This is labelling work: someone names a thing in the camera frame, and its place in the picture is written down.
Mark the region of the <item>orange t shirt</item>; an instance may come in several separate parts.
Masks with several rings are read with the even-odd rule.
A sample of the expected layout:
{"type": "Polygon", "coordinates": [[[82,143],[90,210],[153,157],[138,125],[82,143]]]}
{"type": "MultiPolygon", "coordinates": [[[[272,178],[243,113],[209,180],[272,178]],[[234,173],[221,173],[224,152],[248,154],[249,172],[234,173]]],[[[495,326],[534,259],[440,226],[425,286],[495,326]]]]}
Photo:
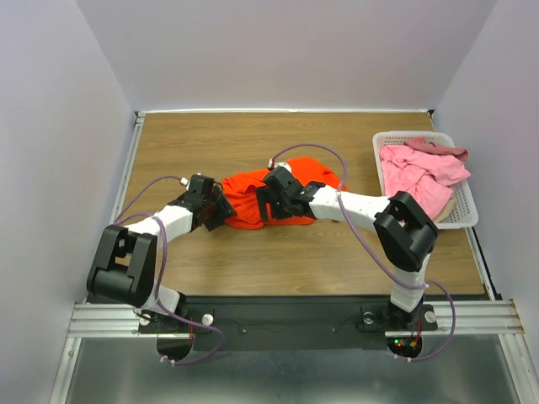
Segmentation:
{"type": "MultiPolygon", "coordinates": [[[[298,157],[287,162],[292,168],[292,175],[303,185],[316,181],[336,189],[340,183],[340,178],[329,167],[313,158],[298,157]]],[[[309,217],[261,221],[255,190],[264,186],[263,178],[267,173],[267,170],[238,173],[222,180],[225,196],[236,211],[234,217],[226,219],[226,225],[240,230],[257,230],[264,226],[311,225],[314,219],[309,217]]]]}

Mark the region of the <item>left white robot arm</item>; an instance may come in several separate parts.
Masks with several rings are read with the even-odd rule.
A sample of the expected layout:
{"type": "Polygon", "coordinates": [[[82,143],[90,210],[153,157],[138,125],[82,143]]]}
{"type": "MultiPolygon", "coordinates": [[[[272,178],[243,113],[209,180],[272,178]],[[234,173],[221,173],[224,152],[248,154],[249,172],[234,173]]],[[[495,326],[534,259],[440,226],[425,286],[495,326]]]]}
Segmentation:
{"type": "Polygon", "coordinates": [[[189,319],[183,294],[162,286],[168,243],[201,226],[213,231],[236,212],[214,178],[195,174],[179,182],[185,191],[156,213],[118,215],[104,228],[86,288],[90,295],[127,304],[139,314],[157,313],[170,332],[185,325],[211,332],[211,324],[189,319]]]}

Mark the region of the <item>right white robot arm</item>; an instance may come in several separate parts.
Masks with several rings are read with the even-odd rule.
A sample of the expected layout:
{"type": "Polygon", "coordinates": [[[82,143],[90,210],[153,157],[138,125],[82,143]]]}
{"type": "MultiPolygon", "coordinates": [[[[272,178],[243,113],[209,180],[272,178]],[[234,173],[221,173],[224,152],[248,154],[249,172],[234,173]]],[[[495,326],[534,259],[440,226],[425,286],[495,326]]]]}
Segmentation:
{"type": "Polygon", "coordinates": [[[262,221],[308,217],[345,222],[360,237],[359,228],[375,233],[389,269],[361,239],[360,244],[392,280],[388,321],[406,328],[419,318],[426,288],[425,273],[438,228],[416,200],[403,191],[392,197],[354,194],[325,183],[303,185],[284,167],[276,167],[255,191],[262,221]]]}

